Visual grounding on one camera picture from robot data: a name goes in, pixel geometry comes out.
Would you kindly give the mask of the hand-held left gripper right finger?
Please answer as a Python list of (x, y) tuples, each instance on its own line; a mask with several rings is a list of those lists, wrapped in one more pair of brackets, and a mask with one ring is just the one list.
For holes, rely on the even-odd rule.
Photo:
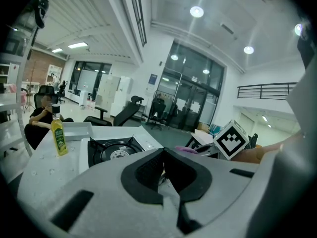
[(163, 162), (167, 178), (179, 195), (177, 228), (189, 234), (202, 225), (189, 217), (185, 204), (201, 199), (208, 191), (212, 182), (211, 172), (168, 148), (163, 149)]

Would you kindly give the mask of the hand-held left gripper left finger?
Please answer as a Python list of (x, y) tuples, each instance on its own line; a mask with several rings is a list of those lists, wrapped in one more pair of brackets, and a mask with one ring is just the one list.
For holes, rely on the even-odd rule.
[(120, 177), (124, 190), (139, 203), (163, 205), (158, 188), (164, 170), (164, 149), (136, 153), (131, 160)]

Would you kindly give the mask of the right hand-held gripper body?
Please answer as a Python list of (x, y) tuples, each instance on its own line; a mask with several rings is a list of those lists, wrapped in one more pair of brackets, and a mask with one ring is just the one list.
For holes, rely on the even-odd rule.
[(245, 130), (236, 120), (224, 127), (217, 125), (210, 132), (195, 130), (189, 140), (189, 148), (200, 156), (231, 160), (249, 144)]

